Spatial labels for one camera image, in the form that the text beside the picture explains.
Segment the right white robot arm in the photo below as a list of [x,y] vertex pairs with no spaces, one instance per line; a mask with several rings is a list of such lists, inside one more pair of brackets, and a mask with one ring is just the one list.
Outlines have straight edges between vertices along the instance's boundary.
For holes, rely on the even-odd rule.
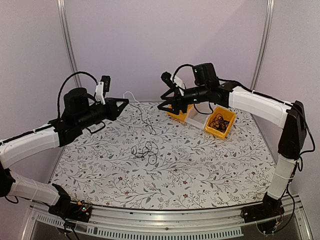
[[278,160],[271,184],[266,192],[269,198],[259,206],[262,218],[269,218],[278,210],[278,203],[293,179],[306,135],[310,134],[304,106],[296,101],[289,103],[271,96],[243,88],[238,82],[227,80],[223,84],[205,83],[193,88],[179,90],[173,83],[160,97],[163,102],[158,109],[175,115],[186,113],[191,104],[210,102],[225,108],[233,108],[263,118],[282,129],[278,143]]

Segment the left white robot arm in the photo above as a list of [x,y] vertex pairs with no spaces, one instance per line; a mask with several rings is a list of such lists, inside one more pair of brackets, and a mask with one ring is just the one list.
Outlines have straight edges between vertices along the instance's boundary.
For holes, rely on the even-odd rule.
[[63,216],[74,213],[71,198],[58,185],[44,184],[21,176],[10,167],[40,152],[61,148],[76,140],[92,125],[115,121],[128,105],[127,98],[104,97],[101,87],[92,96],[84,87],[70,90],[63,97],[64,111],[47,124],[0,142],[0,196],[21,197],[54,206]]

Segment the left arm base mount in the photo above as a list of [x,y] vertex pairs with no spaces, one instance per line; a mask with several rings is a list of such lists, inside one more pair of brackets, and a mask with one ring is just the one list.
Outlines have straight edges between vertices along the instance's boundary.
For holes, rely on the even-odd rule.
[[92,214],[91,202],[72,202],[69,200],[59,200],[55,205],[51,205],[48,212],[63,220],[75,220],[88,223]]

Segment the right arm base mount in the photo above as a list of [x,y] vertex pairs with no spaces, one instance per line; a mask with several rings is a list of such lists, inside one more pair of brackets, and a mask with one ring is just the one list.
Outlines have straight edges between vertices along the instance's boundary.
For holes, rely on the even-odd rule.
[[257,224],[257,229],[262,234],[269,235],[280,226],[284,213],[281,199],[274,199],[266,193],[262,203],[243,207],[240,216],[245,223],[262,221]]

